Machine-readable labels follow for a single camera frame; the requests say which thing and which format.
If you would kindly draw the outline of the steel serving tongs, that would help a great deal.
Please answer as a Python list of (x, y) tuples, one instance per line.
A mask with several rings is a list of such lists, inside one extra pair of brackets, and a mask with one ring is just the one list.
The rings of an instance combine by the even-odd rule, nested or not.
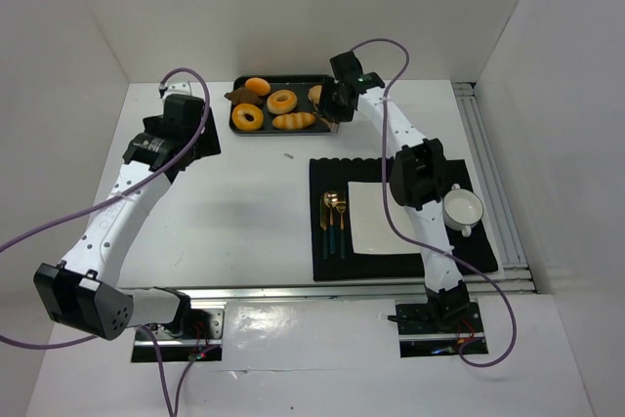
[(330, 131), (333, 131), (334, 124), (322, 115), (319, 109), (320, 97), (314, 96), (311, 98), (314, 114), (316, 120), (323, 123)]

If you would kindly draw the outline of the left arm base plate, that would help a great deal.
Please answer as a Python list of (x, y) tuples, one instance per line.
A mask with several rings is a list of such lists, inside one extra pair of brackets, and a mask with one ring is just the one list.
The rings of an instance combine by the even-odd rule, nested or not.
[(146, 312), (134, 313), (131, 324), (136, 328), (130, 361), (136, 364), (157, 362), (156, 351), (145, 325), (154, 336), (164, 363), (219, 362), (223, 357), (226, 303), (192, 301), (180, 323), (157, 323)]

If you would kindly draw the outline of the small beige round bread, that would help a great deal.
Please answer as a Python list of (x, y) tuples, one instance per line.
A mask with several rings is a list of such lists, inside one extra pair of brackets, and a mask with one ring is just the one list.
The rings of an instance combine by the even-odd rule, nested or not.
[(315, 85), (309, 89), (308, 98), (313, 104), (318, 105), (320, 102), (321, 93), (322, 93), (322, 86)]

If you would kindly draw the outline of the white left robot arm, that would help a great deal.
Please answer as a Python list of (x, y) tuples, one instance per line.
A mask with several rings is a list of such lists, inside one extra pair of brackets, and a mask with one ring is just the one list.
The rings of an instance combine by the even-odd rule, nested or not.
[(56, 265), (36, 271), (33, 281), (49, 318), (106, 340), (145, 324), (182, 336), (192, 317), (188, 295), (169, 287), (123, 290), (117, 283), (151, 209), (178, 174), (220, 151), (205, 102), (167, 95), (162, 114), (145, 118), (143, 131), (128, 144), (107, 207)]

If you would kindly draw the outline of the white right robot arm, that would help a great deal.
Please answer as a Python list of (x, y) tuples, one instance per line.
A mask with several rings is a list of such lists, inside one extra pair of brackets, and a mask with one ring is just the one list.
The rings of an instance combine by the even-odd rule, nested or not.
[(420, 248), (429, 315), (442, 327), (452, 326), (470, 298), (443, 221), (450, 185), (442, 143), (409, 121), (391, 100), (390, 86), (377, 73), (364, 72), (355, 53), (341, 53), (330, 64), (333, 77), (323, 82), (319, 110), (338, 123), (359, 112), (381, 134), (383, 207), (391, 197), (404, 208), (413, 229), (410, 242)]

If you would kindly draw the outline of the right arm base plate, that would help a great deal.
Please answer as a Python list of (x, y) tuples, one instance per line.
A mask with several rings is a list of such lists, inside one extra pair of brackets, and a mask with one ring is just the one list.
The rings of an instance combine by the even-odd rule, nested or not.
[(396, 325), (401, 358), (457, 355), (463, 345), (464, 354), (488, 352), (477, 302), (450, 325), (436, 323), (425, 304), (396, 304), (387, 321)]

